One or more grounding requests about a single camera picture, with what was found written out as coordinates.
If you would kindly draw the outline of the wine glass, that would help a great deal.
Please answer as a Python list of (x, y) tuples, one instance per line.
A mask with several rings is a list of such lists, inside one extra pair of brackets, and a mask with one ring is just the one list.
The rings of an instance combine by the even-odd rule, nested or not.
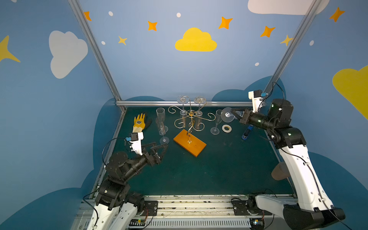
[(165, 129), (165, 125), (164, 125), (163, 120), (157, 117), (155, 121), (156, 121), (156, 125), (158, 127), (159, 135), (161, 136), (160, 143), (161, 144), (168, 144), (170, 142), (170, 140), (166, 136), (166, 129)]
[(225, 107), (222, 109), (221, 111), (221, 119), (223, 122), (225, 123), (230, 123), (234, 120), (235, 116), (232, 113), (232, 108), (230, 107)]
[(221, 118), (221, 113), (222, 113), (222, 109), (218, 109), (216, 111), (216, 119), (215, 119), (215, 126), (211, 128), (210, 132), (212, 135), (218, 135), (219, 134), (219, 129), (218, 129), (218, 125), (221, 123), (222, 118)]
[(156, 109), (157, 117), (162, 119), (165, 122), (165, 109), (163, 107), (159, 107)]
[(198, 109), (196, 110), (196, 116), (201, 117), (203, 116), (202, 108), (206, 105), (207, 100), (203, 96), (197, 96), (194, 99), (194, 102), (198, 105)]
[(185, 110), (185, 104), (187, 104), (189, 102), (189, 100), (190, 100), (189, 97), (186, 96), (186, 95), (181, 95), (177, 98), (178, 103), (182, 104), (182, 109), (180, 111), (180, 115), (182, 117), (186, 116), (187, 111)]

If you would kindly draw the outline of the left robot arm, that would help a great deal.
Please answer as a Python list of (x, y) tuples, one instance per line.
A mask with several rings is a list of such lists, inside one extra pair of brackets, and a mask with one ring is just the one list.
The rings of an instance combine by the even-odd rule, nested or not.
[(133, 218), (143, 214), (143, 223), (148, 226), (149, 216), (154, 216), (152, 205), (146, 205), (144, 196), (130, 192), (128, 181), (140, 174), (147, 165), (158, 165), (163, 161), (168, 145), (155, 142), (142, 147), (142, 155), (132, 159), (120, 151), (113, 155), (106, 166), (107, 177), (95, 190), (97, 194), (94, 212), (88, 230), (125, 230)]

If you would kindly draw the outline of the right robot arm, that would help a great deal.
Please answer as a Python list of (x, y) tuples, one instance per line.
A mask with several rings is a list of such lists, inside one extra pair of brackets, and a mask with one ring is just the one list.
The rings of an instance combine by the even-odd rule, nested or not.
[(324, 191), (309, 157), (302, 132), (290, 125), (293, 105), (285, 99), (274, 99), (267, 115), (252, 109), (232, 109), (241, 124), (252, 125), (267, 132), (283, 158), (296, 190), (296, 198), (277, 195), (252, 196), (248, 209), (255, 213), (270, 212), (285, 220), (293, 230), (312, 230), (342, 222), (341, 208), (334, 206)]

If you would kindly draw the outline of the white tape roll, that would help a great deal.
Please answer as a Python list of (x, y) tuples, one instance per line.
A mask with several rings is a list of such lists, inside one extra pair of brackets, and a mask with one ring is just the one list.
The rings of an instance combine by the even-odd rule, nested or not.
[(232, 127), (230, 125), (225, 124), (222, 126), (222, 131), (225, 133), (231, 133)]

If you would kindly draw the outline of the yellow black work glove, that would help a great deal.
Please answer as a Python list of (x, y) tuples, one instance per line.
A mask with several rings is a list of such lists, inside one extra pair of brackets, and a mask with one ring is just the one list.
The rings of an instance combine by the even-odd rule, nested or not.
[(148, 129), (151, 124), (152, 119), (148, 117), (147, 113), (138, 114), (137, 117), (134, 117), (132, 133), (143, 132)]

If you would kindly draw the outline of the brown cup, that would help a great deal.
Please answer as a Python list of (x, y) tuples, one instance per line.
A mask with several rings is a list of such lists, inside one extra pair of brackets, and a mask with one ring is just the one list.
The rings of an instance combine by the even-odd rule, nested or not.
[(271, 176), (274, 180), (281, 181), (290, 177), (290, 172), (285, 162), (280, 162), (273, 169)]

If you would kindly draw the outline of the left circuit board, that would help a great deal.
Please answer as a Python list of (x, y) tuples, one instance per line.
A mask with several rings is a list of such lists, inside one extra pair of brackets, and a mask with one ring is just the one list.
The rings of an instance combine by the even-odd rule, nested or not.
[(149, 223), (148, 220), (140, 219), (132, 219), (128, 225), (129, 228), (144, 228)]

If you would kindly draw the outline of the circuit board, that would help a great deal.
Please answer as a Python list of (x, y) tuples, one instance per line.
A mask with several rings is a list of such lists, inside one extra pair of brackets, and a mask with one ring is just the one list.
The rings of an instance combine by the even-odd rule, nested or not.
[(250, 230), (264, 230), (265, 224), (263, 219), (250, 219)]
[(144, 228), (149, 223), (148, 220), (140, 219), (132, 219), (128, 225), (129, 228)]

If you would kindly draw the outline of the right circuit board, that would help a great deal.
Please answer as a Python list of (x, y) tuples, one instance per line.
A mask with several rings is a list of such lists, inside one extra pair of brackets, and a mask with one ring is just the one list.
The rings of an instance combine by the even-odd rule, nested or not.
[(263, 219), (250, 219), (250, 230), (264, 230), (265, 224)]

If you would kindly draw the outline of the aluminium frame back bar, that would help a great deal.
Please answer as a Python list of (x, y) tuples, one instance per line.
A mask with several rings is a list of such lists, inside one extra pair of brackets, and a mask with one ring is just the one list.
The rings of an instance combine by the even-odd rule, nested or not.
[[(179, 103), (177, 101), (116, 101), (117, 106), (138, 106), (138, 107), (170, 107), (170, 106), (198, 106), (194, 102)], [(252, 102), (245, 101), (207, 101), (201, 103), (207, 107), (253, 107)]]

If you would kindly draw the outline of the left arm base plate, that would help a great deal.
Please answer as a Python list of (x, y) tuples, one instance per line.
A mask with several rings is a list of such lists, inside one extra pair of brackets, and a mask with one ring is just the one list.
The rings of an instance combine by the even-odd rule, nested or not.
[(138, 216), (157, 216), (158, 201), (144, 201), (139, 204)]

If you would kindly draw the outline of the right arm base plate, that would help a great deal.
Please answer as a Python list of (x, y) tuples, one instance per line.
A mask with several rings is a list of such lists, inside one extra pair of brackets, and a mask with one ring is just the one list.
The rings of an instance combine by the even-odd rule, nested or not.
[(257, 206), (255, 199), (240, 200), (238, 198), (234, 198), (231, 200), (231, 204), (233, 205), (233, 211), (236, 216), (262, 216), (264, 214), (266, 216), (273, 215), (268, 211), (261, 210)]

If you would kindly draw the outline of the aluminium frame left post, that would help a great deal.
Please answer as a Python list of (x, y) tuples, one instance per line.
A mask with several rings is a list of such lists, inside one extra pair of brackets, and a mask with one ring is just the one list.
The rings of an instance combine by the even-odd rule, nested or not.
[[(80, 4), (80, 1), (77, 1), (77, 0), (69, 0), (68, 1), (70, 6), (71, 6), (71, 9), (75, 15), (75, 17), (77, 18), (78, 20), (78, 23), (90, 45), (90, 48), (96, 58), (96, 61), (103, 73), (103, 76), (105, 77), (105, 80), (116, 100), (116, 105), (117, 105), (117, 102), (118, 101), (121, 101), (121, 96), (118, 92), (118, 89), (117, 89), (117, 86), (113, 80), (113, 77), (111, 75), (111, 72), (102, 56), (102, 53), (100, 51), (100, 48), (98, 47), (98, 44), (96, 42), (96, 39), (92, 33), (92, 30), (89, 26), (89, 23), (88, 23), (88, 20), (86, 19), (85, 15), (84, 15), (84, 11), (82, 9), (82, 6)], [(117, 105), (121, 112), (122, 113), (125, 113), (126, 112), (126, 108), (123, 106), (123, 105)]]

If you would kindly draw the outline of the aluminium frame post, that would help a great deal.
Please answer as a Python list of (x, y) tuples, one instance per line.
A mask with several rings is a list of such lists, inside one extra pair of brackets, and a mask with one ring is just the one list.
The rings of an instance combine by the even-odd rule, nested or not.
[(291, 60), (294, 52), (296, 51), (298, 45), (300, 44), (301, 40), (303, 39), (305, 33), (309, 29), (310, 25), (312, 24), (315, 16), (322, 12), (324, 8), (328, 5), (329, 1), (311, 1), (309, 8), (307, 9), (299, 27), (297, 28), (293, 39), (290, 41), (290, 43), (287, 46), (287, 49), (280, 60), (280, 63), (278, 64), (274, 74), (271, 76), (268, 84), (266, 85), (263, 94), (262, 94), (262, 102), (259, 105), (259, 108), (261, 106), (265, 105), (266, 100), (272, 95), (274, 91), (274, 87), (277, 84), (279, 78), (281, 77), (284, 69), (286, 68), (287, 64)]
[[(70, 6), (71, 6), (71, 9), (75, 15), (75, 17), (77, 18), (78, 20), (78, 23), (90, 45), (90, 48), (96, 58), (96, 61), (103, 73), (103, 76), (105, 77), (105, 80), (116, 100), (116, 105), (117, 105), (117, 102), (118, 101), (121, 101), (121, 96), (118, 92), (118, 89), (117, 89), (117, 86), (113, 80), (113, 77), (111, 75), (111, 72), (102, 56), (102, 53), (100, 51), (100, 48), (98, 47), (98, 44), (96, 42), (96, 39), (92, 33), (92, 30), (89, 26), (89, 23), (88, 23), (88, 20), (86, 19), (85, 15), (84, 15), (84, 11), (82, 9), (82, 6), (80, 4), (80, 1), (77, 1), (77, 0), (69, 0), (68, 1)], [(123, 105), (117, 105), (121, 112), (122, 113), (125, 113), (126, 112), (126, 108), (123, 106)]]

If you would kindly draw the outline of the aluminium frame right post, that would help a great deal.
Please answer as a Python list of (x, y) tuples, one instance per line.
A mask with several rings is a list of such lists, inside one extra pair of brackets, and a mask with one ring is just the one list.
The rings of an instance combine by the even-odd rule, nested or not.
[(322, 12), (324, 8), (328, 5), (329, 1), (311, 1), (309, 8), (307, 9), (299, 27), (297, 28), (293, 39), (290, 41), (290, 43), (287, 46), (287, 49), (280, 60), (280, 63), (278, 64), (274, 74), (271, 76), (268, 84), (266, 85), (263, 94), (262, 94), (262, 102), (259, 105), (259, 108), (261, 106), (265, 105), (266, 100), (272, 95), (274, 91), (274, 87), (277, 84), (279, 78), (281, 77), (284, 69), (286, 68), (287, 64), (291, 60), (294, 52), (296, 51), (298, 45), (300, 44), (301, 40), (303, 39), (305, 33), (309, 29), (310, 25), (312, 24), (315, 16)]

